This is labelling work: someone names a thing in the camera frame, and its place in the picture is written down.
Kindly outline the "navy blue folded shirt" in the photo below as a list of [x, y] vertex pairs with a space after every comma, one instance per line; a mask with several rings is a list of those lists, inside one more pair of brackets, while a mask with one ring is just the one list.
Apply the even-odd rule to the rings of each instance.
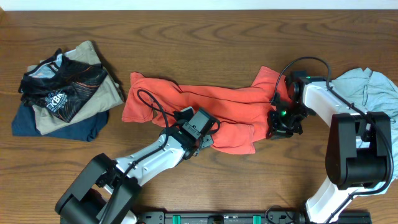
[[94, 141], [99, 132], [106, 126], [109, 111], [100, 112], [90, 118], [68, 125], [64, 128], [41, 134], [36, 128], [34, 109], [31, 106], [20, 105], [12, 121], [13, 136], [48, 136], [53, 138], [78, 141]]

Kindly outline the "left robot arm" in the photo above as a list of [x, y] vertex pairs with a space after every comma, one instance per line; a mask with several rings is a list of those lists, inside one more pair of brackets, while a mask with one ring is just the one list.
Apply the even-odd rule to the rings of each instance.
[[221, 124], [200, 108], [174, 113], [177, 121], [149, 146], [125, 157], [92, 158], [55, 205], [65, 223], [136, 223], [131, 207], [142, 186], [213, 143]]

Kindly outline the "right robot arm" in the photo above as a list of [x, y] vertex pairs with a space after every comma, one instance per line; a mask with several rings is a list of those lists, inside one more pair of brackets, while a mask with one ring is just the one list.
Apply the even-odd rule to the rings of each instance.
[[288, 216], [288, 223], [367, 223], [368, 214], [345, 214], [357, 196], [385, 191], [392, 180], [391, 125], [384, 112], [359, 109], [346, 101], [323, 77], [304, 71], [285, 78], [290, 102], [274, 93], [267, 115], [267, 139], [302, 134], [301, 122], [319, 115], [330, 132], [325, 156], [327, 177], [301, 211]]

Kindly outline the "beige folded shirt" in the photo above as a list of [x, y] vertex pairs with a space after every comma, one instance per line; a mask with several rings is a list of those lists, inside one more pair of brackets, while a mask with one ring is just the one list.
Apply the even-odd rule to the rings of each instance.
[[[74, 50], [65, 53], [69, 59], [93, 65], [100, 61], [95, 52], [94, 45], [87, 40], [78, 45]], [[95, 94], [85, 103], [80, 111], [67, 123], [51, 115], [48, 110], [34, 105], [35, 125], [40, 134], [52, 133], [64, 127], [69, 128], [75, 123], [79, 123], [88, 118], [92, 118], [98, 113], [105, 112], [124, 103], [124, 97], [111, 75], [108, 75], [99, 86]]]

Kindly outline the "light grey blue shirt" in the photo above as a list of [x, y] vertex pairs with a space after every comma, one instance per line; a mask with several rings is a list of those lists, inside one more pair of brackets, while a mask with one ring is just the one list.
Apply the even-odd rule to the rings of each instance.
[[334, 89], [361, 110], [384, 112], [391, 121], [393, 180], [397, 180], [397, 86], [369, 68], [349, 70], [331, 81]]

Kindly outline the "black patterned jersey shirt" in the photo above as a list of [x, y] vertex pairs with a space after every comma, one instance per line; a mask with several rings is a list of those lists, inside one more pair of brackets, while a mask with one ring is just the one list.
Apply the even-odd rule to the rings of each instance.
[[57, 49], [22, 77], [18, 92], [26, 106], [36, 105], [69, 123], [108, 76], [100, 63], [72, 60]]

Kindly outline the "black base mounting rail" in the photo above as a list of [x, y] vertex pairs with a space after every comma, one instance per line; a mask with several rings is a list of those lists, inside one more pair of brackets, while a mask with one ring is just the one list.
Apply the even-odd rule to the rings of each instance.
[[271, 210], [266, 213], [164, 213], [146, 212], [138, 224], [268, 224], [307, 223], [299, 213]]

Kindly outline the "red orange polo shirt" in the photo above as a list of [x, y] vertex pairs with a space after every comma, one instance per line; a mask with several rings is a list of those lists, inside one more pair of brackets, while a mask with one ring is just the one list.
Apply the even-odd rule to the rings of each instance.
[[265, 138], [269, 125], [267, 114], [273, 110], [271, 98], [274, 93], [281, 100], [290, 102], [284, 76], [262, 66], [252, 85], [246, 88], [229, 89], [216, 86], [178, 85], [169, 80], [147, 78], [133, 72], [122, 121], [145, 123], [151, 121], [164, 127], [175, 119], [168, 115], [154, 115], [149, 104], [153, 102], [143, 89], [152, 94], [168, 113], [180, 111], [191, 106], [194, 110], [204, 108], [221, 122], [217, 133], [213, 135], [213, 149], [228, 154], [254, 154], [254, 142]]

